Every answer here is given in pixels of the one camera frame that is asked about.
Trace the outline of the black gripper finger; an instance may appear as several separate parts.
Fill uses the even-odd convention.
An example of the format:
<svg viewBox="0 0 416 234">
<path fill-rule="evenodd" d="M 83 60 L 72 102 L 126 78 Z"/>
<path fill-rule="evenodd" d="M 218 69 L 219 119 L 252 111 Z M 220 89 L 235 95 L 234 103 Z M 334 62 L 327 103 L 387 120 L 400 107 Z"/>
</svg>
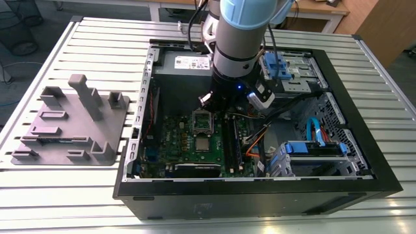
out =
<svg viewBox="0 0 416 234">
<path fill-rule="evenodd" d="M 220 94 L 215 91 L 210 91 L 204 96 L 199 97 L 202 108 L 206 111 L 216 113 L 220 111 Z"/>
</svg>

